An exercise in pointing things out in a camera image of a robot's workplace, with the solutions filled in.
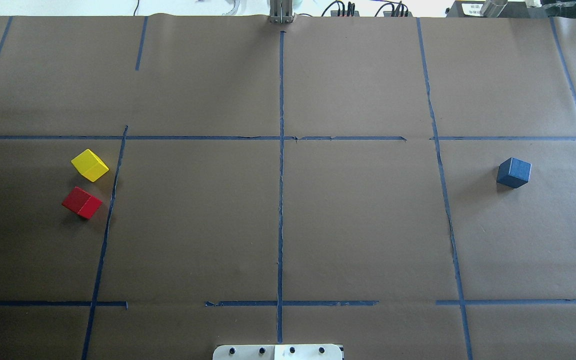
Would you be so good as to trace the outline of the red wooden block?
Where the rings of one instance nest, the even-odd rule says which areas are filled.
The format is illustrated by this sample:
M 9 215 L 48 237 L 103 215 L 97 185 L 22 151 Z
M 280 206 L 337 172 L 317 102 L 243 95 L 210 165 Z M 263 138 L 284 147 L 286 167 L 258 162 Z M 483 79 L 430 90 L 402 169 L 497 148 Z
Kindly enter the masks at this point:
M 100 198 L 78 186 L 74 186 L 61 203 L 63 207 L 86 220 L 91 219 L 102 204 Z

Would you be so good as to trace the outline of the blue wooden block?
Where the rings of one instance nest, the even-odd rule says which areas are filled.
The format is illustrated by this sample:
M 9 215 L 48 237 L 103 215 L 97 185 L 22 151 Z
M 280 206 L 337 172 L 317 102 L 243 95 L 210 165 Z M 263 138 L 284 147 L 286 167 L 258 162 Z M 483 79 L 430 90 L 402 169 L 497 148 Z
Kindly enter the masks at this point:
M 530 182 L 532 164 L 510 157 L 498 167 L 496 182 L 511 189 L 518 189 Z

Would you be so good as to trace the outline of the aluminium frame post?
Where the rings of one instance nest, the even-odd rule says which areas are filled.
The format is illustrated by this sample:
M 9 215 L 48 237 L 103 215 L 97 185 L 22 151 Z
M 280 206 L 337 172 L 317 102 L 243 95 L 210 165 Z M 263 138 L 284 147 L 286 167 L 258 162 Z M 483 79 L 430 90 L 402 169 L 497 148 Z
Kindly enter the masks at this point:
M 272 24 L 290 24 L 295 19 L 293 0 L 268 0 L 269 22 Z

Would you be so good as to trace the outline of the yellow wooden block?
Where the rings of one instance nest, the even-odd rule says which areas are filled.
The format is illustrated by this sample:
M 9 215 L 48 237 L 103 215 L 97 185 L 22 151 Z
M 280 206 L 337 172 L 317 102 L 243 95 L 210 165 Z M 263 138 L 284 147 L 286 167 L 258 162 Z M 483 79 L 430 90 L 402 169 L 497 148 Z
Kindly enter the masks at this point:
M 70 162 L 82 177 L 92 183 L 96 182 L 110 170 L 105 162 L 90 149 L 83 150 L 82 153 L 75 156 Z

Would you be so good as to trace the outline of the orange black power strip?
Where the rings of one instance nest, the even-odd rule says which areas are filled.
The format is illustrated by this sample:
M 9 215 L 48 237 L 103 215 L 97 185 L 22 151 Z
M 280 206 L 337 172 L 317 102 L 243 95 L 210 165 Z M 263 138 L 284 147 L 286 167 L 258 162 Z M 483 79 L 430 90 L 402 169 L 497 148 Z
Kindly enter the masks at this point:
M 360 16 L 356 3 L 352 1 L 334 0 L 327 6 L 326 12 L 329 12 L 332 18 L 358 18 Z
M 403 2 L 388 2 L 390 10 L 385 10 L 383 16 L 385 18 L 411 18 L 413 16 L 409 7 Z

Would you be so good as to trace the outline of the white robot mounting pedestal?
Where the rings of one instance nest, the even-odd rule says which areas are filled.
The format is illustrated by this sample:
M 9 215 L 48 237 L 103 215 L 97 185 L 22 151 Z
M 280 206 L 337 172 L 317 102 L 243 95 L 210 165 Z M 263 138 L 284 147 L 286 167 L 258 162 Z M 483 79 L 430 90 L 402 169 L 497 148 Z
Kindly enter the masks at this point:
M 333 343 L 315 344 L 233 344 L 220 345 L 213 360 L 343 360 L 343 347 Z

